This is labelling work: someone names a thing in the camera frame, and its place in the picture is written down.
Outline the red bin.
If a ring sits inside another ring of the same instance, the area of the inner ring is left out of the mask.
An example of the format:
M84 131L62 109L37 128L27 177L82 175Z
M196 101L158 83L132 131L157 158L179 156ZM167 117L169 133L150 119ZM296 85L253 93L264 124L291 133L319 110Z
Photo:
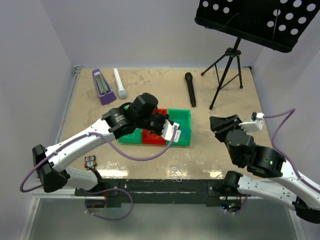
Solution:
M166 140L148 130L142 130L142 144L145 145L166 145Z

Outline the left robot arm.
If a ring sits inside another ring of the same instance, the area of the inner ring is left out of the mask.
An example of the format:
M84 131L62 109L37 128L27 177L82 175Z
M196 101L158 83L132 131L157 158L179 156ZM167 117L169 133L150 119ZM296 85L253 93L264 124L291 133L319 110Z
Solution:
M110 109L91 126L69 139L53 146L41 144L32 149L32 173L36 173L44 192L52 193L63 187L86 190L99 196L104 190L101 176L96 170L81 170L70 165L95 148L108 143L127 159L150 161L164 154L168 147L154 156L139 158L120 151L112 142L132 134L135 129L147 130L171 144L180 137L180 125L171 120L169 114L158 111L158 100L150 93L138 95L134 101Z

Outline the green bin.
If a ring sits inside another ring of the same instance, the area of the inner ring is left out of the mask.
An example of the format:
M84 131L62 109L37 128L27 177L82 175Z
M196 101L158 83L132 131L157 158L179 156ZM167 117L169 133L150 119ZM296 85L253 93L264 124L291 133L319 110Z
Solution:
M181 130L180 139L178 142L173 142L173 146L190 146L192 137L192 120L191 111L189 109L168 108L167 113L170 115L170 120L180 124Z
M142 144L142 130L136 128L133 133L120 137L118 142L123 144Z

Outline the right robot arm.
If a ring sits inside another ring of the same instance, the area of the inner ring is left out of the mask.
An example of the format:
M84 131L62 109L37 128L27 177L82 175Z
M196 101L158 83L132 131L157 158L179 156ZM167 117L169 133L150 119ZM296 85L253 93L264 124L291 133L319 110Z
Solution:
M295 211L299 218L319 224L320 186L300 173L283 153L256 144L250 135L263 128L264 118L262 112L252 113L245 122L238 115L210 116L210 129L225 144L231 162L257 177L228 171L216 190L230 197L242 194L272 200Z

